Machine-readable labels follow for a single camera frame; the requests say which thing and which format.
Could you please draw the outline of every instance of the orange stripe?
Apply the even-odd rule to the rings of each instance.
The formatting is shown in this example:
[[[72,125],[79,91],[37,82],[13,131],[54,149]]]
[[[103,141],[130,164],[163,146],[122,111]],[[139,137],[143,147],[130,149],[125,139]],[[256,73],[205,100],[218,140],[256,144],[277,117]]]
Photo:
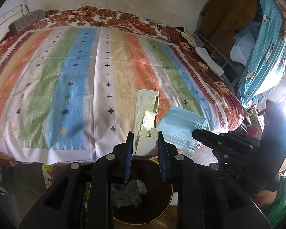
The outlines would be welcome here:
[[[8,64],[5,66],[5,69],[0,75],[0,118],[5,103],[10,96],[14,84],[18,80],[20,73],[22,73],[23,68],[30,61],[35,51],[51,32],[52,30],[35,32],[22,47],[19,48],[15,55],[11,57]]]
[[[151,67],[150,60],[142,49],[139,38],[135,35],[124,33],[125,49],[128,55],[128,61],[132,62],[132,68],[135,76],[137,89],[149,89],[159,91],[159,112],[157,121],[159,121],[169,110],[170,104],[160,88],[157,76]]]

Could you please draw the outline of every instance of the silver screw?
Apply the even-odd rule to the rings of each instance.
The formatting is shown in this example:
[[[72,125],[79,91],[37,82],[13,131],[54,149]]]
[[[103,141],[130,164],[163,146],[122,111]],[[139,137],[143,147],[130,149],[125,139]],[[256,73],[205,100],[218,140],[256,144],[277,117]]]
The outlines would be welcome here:
[[[80,166],[80,164],[77,162],[71,163],[71,165],[70,165],[71,169],[78,169],[79,166]]]
[[[116,158],[116,156],[115,156],[115,154],[109,153],[109,154],[106,155],[106,158],[108,160],[114,160]]]
[[[213,170],[219,170],[219,165],[218,165],[217,163],[211,163],[209,166],[210,166],[211,169],[213,169]]]
[[[175,159],[177,159],[177,160],[179,160],[179,161],[182,161],[182,160],[184,159],[184,156],[181,155],[181,154],[177,154],[177,155],[175,156]]]

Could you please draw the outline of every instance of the box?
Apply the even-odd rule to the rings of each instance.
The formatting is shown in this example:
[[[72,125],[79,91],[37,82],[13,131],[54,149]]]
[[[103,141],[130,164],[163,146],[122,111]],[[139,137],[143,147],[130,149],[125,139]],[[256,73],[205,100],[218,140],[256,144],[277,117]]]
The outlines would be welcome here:
[[[133,155],[158,155],[158,107],[159,91],[138,90],[134,115]]]

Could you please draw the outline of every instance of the blue stripe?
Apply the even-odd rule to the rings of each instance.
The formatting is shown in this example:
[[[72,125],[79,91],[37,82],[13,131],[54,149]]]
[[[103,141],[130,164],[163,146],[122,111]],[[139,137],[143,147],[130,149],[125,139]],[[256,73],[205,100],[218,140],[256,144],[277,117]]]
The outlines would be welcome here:
[[[178,70],[179,75],[182,77],[188,89],[191,91],[192,95],[196,98],[199,103],[202,113],[204,117],[208,119],[209,130],[212,131],[217,129],[217,118],[215,117],[212,108],[210,107],[210,103],[206,100],[204,94],[201,92],[199,87],[193,81],[192,77],[188,74],[185,67],[179,61],[179,59],[174,54],[173,50],[170,47],[167,47],[167,44],[160,42],[162,49],[165,51],[168,59],[174,64],[176,69]]]
[[[47,145],[54,150],[85,150],[85,82],[96,33],[95,28],[80,30],[60,72],[45,133]]]

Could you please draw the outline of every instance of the brown cloth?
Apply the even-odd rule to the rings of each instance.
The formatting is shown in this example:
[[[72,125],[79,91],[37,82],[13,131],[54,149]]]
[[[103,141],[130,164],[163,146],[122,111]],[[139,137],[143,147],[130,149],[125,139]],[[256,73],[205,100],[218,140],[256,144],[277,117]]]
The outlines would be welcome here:
[[[210,0],[201,11],[199,33],[228,58],[233,36],[253,21],[256,7],[257,0]]]

